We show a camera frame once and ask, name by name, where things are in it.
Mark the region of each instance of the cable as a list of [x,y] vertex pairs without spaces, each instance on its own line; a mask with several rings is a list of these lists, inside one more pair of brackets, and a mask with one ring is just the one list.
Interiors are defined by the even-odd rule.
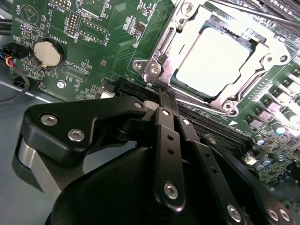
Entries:
[[25,81],[25,87],[23,88],[23,90],[18,93],[16,96],[13,96],[11,98],[5,99],[5,100],[0,100],[0,105],[2,104],[7,104],[7,103],[11,103],[14,102],[16,100],[18,100],[19,98],[21,98],[23,95],[25,95],[25,93],[29,90],[30,88],[30,82],[29,79],[27,78],[26,74],[19,68],[17,67],[13,67],[12,69],[16,74],[18,74],[24,81]]
[[285,25],[288,25],[288,26],[300,29],[300,23],[292,22],[292,21],[289,21],[289,20],[286,20],[286,19],[282,19],[282,18],[280,18],[278,16],[270,15],[270,14],[267,14],[267,13],[261,13],[261,12],[258,12],[256,10],[249,9],[249,8],[246,8],[246,7],[243,7],[243,6],[239,6],[237,4],[230,3],[230,2],[227,2],[227,1],[224,1],[224,0],[210,0],[210,1],[218,3],[218,4],[221,4],[221,5],[224,5],[224,6],[227,6],[227,7],[230,7],[230,8],[237,9],[237,10],[239,10],[241,12],[245,12],[245,13],[250,13],[250,14],[253,14],[253,15],[257,15],[257,16],[266,18],[268,20],[275,21],[277,23],[285,24]]
[[11,28],[9,28],[9,27],[0,27],[0,35],[10,36],[11,35]]
[[0,20],[0,27],[12,27],[12,25],[13,25],[12,20],[5,20],[5,19]]
[[5,57],[5,62],[6,62],[6,65],[8,65],[9,67],[14,67],[14,63],[13,63],[13,61],[11,60],[11,56],[6,56]]

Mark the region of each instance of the screw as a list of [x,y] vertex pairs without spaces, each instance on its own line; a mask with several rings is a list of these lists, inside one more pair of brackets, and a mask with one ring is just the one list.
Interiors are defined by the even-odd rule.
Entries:
[[223,110],[228,111],[233,107],[233,102],[228,101],[223,104]]
[[212,137],[210,137],[208,140],[209,140],[211,143],[213,143],[213,144],[216,144],[216,143],[217,143],[216,140],[213,139]]
[[276,214],[276,212],[274,212],[273,210],[271,209],[267,209],[267,212],[268,212],[268,215],[274,219],[275,221],[279,221],[279,217],[278,215]]
[[166,116],[169,116],[169,115],[170,115],[169,112],[166,111],[166,110],[163,110],[163,113],[164,113],[164,115],[166,115]]
[[229,213],[229,215],[231,216],[232,219],[234,219],[236,222],[240,222],[242,217],[240,216],[239,211],[237,211],[237,209],[232,206],[232,205],[228,205],[227,206],[227,211]]
[[177,188],[171,184],[171,183],[165,183],[164,185],[164,191],[165,191],[165,194],[171,198],[171,199],[177,199],[178,198],[178,190]]
[[191,17],[194,14],[194,5],[191,2],[185,2],[181,7],[184,16]]
[[137,108],[139,108],[139,109],[141,109],[143,106],[140,104],[140,103],[138,103],[138,102],[135,102],[135,106],[137,107]]
[[78,129],[69,130],[67,136],[73,142],[82,142],[84,140],[84,133]]
[[185,125],[187,125],[187,126],[189,125],[189,121],[188,120],[183,120],[183,122],[184,122]]
[[41,121],[46,126],[54,126],[58,123],[58,119],[53,115],[44,115],[41,117]]
[[152,64],[152,65],[151,65],[150,72],[151,72],[152,74],[159,74],[159,73],[160,73],[160,67],[159,67],[159,65],[157,65],[157,64]]
[[279,212],[281,213],[283,219],[285,219],[288,222],[291,220],[289,215],[284,210],[280,209]]
[[136,68],[137,70],[142,69],[142,64],[141,64],[140,62],[136,62],[136,63],[135,63],[135,68]]
[[63,89],[63,88],[65,88],[65,87],[67,86],[66,82],[63,81],[63,80],[57,81],[57,84],[56,84],[56,85],[57,85],[57,87],[60,88],[60,89]]

